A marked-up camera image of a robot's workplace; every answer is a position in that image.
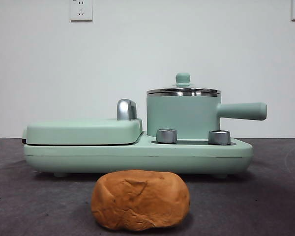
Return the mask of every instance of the mint green pot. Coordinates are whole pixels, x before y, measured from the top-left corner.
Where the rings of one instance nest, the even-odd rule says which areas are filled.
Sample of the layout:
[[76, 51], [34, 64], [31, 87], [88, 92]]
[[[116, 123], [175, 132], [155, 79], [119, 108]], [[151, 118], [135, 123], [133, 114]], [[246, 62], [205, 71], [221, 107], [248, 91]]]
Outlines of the mint green pot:
[[189, 74], [178, 73], [173, 87], [147, 92], [147, 135], [168, 128], [178, 139], [207, 139], [210, 130], [220, 130], [220, 118], [266, 119], [265, 103], [221, 104], [220, 91], [189, 82]]

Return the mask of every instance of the appliance foot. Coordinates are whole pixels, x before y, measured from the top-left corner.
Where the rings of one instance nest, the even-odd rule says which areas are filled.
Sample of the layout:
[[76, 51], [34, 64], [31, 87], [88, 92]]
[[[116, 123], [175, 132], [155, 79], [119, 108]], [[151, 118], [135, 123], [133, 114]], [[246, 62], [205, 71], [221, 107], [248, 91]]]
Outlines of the appliance foot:
[[214, 178], [227, 178], [227, 174], [212, 175]]
[[63, 178], [69, 176], [68, 173], [54, 173], [54, 177]]

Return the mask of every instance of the stainless steel rim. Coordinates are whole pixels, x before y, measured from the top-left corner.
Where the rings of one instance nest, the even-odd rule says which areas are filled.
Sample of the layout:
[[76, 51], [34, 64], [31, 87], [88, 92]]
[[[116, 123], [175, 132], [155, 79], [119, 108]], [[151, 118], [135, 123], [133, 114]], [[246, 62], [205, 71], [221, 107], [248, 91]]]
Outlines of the stainless steel rim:
[[228, 130], [211, 130], [210, 132], [213, 132], [213, 133], [219, 133], [219, 134], [229, 133]]
[[219, 93], [211, 92], [160, 92], [150, 93], [147, 97], [178, 97], [178, 96], [193, 96], [193, 97], [220, 97]]
[[153, 93], [169, 93], [169, 92], [204, 92], [204, 93], [217, 93], [220, 94], [220, 90], [209, 89], [209, 88], [184, 88], [184, 87], [177, 87], [177, 88], [161, 88], [161, 89], [153, 89], [147, 91], [147, 94]]

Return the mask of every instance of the silver handle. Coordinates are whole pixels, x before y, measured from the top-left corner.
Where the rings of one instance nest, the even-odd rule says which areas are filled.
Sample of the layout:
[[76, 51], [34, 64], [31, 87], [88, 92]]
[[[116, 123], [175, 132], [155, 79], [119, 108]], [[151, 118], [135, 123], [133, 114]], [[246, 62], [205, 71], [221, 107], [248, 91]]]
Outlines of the silver handle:
[[129, 99], [121, 99], [117, 104], [117, 120], [131, 120], [137, 118], [137, 105]]

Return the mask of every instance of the appliance base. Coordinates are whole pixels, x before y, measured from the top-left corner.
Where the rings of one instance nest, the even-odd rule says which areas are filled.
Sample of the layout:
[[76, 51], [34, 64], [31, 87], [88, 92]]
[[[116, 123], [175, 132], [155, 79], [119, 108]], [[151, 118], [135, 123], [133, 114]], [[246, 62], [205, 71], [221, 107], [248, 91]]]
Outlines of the appliance base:
[[231, 139], [232, 145], [207, 144], [207, 140], [183, 140], [158, 144], [143, 132], [131, 145], [34, 146], [24, 145], [25, 159], [41, 172], [64, 177], [68, 173], [109, 173], [142, 169], [184, 174], [211, 174], [225, 178], [245, 171], [252, 159], [252, 146]]

